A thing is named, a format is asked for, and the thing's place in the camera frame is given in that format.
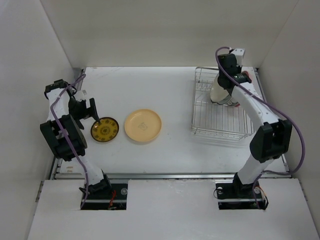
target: white wall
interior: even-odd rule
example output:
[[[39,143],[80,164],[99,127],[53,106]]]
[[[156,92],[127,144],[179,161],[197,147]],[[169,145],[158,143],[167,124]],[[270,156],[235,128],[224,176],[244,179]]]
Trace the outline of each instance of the white wall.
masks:
[[[52,160],[39,125],[44,88],[73,80],[70,63],[39,0],[0,0],[0,239],[22,240]]]
[[[41,0],[73,67],[260,66],[297,0]]]
[[[296,176],[302,182],[318,231],[320,230],[319,13],[319,0],[300,0],[259,69],[266,98],[292,116],[305,138],[305,162]],[[301,144],[297,134],[293,134],[286,156],[290,168],[293,169],[301,156]]]

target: plate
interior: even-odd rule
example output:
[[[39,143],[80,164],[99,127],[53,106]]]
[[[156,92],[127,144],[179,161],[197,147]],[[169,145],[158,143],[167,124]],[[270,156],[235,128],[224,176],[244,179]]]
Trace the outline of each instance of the plate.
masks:
[[[137,142],[149,142],[155,139],[161,127],[161,118],[150,109],[139,109],[132,112],[124,123],[125,133]]]
[[[102,117],[100,118],[100,123],[97,121],[94,122],[90,132],[94,140],[100,143],[106,143],[117,136],[119,124],[112,117]]]

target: dish rack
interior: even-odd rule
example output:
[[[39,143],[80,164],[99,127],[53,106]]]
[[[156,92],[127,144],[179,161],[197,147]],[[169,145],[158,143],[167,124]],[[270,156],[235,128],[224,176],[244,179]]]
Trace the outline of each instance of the dish rack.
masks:
[[[206,137],[241,140],[255,132],[252,121],[241,106],[211,102],[210,91],[218,73],[217,68],[195,69],[192,131]]]

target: white table surface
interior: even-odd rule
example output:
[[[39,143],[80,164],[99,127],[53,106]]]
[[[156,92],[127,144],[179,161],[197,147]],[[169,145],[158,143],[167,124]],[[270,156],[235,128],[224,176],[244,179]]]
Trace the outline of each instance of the white table surface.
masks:
[[[263,210],[219,210],[212,180],[131,180],[127,210],[79,210],[83,180],[46,180],[28,240],[319,240],[297,179],[261,179]]]
[[[260,93],[252,67],[244,67]],[[82,90],[95,98],[99,117],[112,117],[119,133],[108,143],[91,137],[92,118],[82,121],[88,148],[86,157],[105,173],[235,173],[250,155],[243,141],[207,141],[191,132],[195,67],[88,67]],[[141,144],[127,137],[126,117],[138,109],[151,109],[162,119],[162,130],[152,142]],[[268,168],[285,171],[280,159]],[[61,173],[79,173],[63,162]]]

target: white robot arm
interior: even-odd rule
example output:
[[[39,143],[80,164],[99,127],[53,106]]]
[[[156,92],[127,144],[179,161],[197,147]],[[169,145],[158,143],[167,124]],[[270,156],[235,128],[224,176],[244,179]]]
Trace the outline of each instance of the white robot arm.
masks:
[[[86,169],[86,172],[83,171],[82,174],[87,174],[86,184],[88,185],[89,193],[94,194],[102,189],[110,190],[111,184],[107,176],[100,168],[84,157],[87,143],[80,131],[80,129],[84,129],[80,120],[93,117],[97,122],[100,121],[96,110],[95,100],[91,98],[89,100],[90,107],[87,108],[84,92],[77,92],[75,89],[72,90],[72,88],[64,91],[67,86],[69,86],[69,84],[66,81],[62,79],[57,80],[53,84],[45,87],[44,95],[49,100],[50,106],[56,102],[57,98],[60,98],[59,101],[53,105],[53,111],[66,130],[81,163],[85,167],[84,169]],[[56,158],[62,158],[67,162],[73,161],[76,164],[80,164],[71,151],[65,137],[60,134],[61,130],[56,123],[55,116],[50,109],[47,121],[40,125],[40,130],[45,140]]]
[[[260,99],[260,96],[249,76],[242,72],[244,54],[244,49],[237,48],[228,54],[217,56],[220,63],[217,78],[219,86],[246,111],[256,131],[250,143],[251,154],[243,168],[234,175],[232,193],[220,196],[224,199],[252,199],[252,189],[259,176],[269,164],[288,151],[292,131],[290,121],[280,119],[268,106],[256,99]],[[231,81],[221,68],[237,84]]]

